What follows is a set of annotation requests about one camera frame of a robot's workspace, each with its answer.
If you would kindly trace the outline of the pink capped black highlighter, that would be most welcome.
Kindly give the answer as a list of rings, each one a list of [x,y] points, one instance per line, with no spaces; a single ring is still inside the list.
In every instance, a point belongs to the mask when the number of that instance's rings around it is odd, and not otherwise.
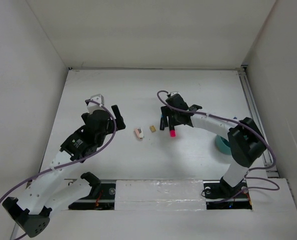
[[[169,127],[169,134],[171,138],[175,138],[176,137],[176,130],[175,130],[175,126],[172,123],[168,124]]]

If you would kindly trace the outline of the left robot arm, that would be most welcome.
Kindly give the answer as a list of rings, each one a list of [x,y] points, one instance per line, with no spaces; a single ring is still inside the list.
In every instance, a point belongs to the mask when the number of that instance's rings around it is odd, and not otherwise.
[[[87,109],[81,116],[84,124],[62,143],[49,168],[30,179],[30,185],[19,197],[3,198],[3,208],[30,238],[38,236],[57,211],[82,197],[92,199],[100,193],[101,180],[91,172],[57,190],[71,172],[108,146],[106,136],[114,137],[126,127],[117,105],[109,111],[89,101]]]

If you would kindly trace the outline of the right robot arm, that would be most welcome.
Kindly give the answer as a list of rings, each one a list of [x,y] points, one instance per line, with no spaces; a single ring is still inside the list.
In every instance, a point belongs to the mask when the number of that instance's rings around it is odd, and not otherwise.
[[[216,134],[216,140],[228,147],[232,162],[219,180],[215,189],[210,189],[208,199],[229,199],[244,191],[243,181],[252,170],[251,166],[268,144],[252,118],[235,120],[202,111],[200,105],[189,106],[179,92],[167,92],[162,101],[160,130],[169,129],[172,138],[176,136],[176,126],[190,126]]]

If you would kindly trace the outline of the blue capped black highlighter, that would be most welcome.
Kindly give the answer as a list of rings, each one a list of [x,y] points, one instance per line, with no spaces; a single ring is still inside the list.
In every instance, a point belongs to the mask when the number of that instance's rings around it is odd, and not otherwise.
[[[159,130],[160,131],[164,131],[165,130],[164,117],[163,117],[163,115],[161,115],[161,117],[160,117]]]

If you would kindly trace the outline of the pink eraser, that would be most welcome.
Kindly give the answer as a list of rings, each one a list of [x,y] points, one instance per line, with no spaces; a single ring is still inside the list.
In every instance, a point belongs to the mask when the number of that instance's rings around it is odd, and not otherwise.
[[[143,133],[143,130],[142,130],[141,127],[136,127],[134,129],[134,132],[135,132],[138,139],[142,140],[144,138],[144,133]]]

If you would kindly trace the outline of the small yellow sharpener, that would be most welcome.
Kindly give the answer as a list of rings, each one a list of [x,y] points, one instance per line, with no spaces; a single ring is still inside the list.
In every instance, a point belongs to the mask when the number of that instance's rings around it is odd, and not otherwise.
[[[156,131],[156,128],[153,125],[151,125],[149,128],[150,128],[151,132],[155,132]]]

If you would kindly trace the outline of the teal round container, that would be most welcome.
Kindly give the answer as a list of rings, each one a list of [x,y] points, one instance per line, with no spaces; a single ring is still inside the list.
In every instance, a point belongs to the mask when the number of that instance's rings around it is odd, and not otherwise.
[[[225,155],[231,155],[231,146],[228,140],[226,140],[225,138],[221,137],[220,135],[217,135],[215,137],[215,145],[217,147],[217,149]]]

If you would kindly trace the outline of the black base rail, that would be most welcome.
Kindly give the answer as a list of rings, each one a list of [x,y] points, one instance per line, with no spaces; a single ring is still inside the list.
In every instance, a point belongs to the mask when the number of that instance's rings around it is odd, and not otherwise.
[[[83,197],[71,205],[70,210],[115,210],[116,183],[118,180],[103,181],[96,195]],[[210,189],[214,190],[219,182],[203,181],[201,196],[205,198],[206,210],[251,210],[252,202],[249,194],[241,193],[233,199],[222,202],[222,198],[209,199],[206,197]]]

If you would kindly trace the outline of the aluminium side rail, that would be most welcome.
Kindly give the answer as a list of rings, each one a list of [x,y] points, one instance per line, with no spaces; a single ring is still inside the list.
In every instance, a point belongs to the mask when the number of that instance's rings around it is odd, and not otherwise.
[[[250,83],[248,81],[248,76],[247,76],[247,65],[242,65],[238,70],[238,76],[240,79],[240,83],[246,98],[246,102],[247,102],[247,106],[251,115],[251,118],[254,120],[254,122],[256,123],[258,129],[260,130],[263,138],[265,139],[265,141],[267,142],[267,137],[263,128],[263,124],[259,115],[259,111],[257,109],[256,106],[256,102],[251,90],[251,86]],[[263,163],[265,167],[270,167],[273,164],[273,158],[271,155],[271,152],[269,150],[266,150],[263,153]],[[266,174],[268,178],[280,178],[278,169],[276,166],[273,166],[269,169],[266,169]]]

